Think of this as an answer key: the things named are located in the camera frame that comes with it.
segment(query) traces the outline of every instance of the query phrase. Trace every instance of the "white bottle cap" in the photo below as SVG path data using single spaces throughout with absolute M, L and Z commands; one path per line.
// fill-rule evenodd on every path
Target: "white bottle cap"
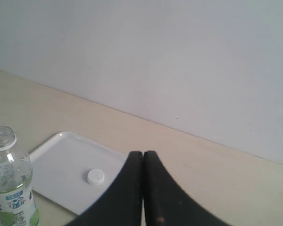
M 90 170 L 87 181 L 90 185 L 100 185 L 105 180 L 105 173 L 100 169 Z

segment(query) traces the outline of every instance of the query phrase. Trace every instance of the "white tray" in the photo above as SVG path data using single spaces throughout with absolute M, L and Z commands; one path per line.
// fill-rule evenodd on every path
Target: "white tray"
M 30 154 L 34 190 L 75 214 L 83 213 L 110 186 L 126 156 L 72 132 L 60 132 Z M 92 169 L 105 173 L 103 184 L 87 182 Z

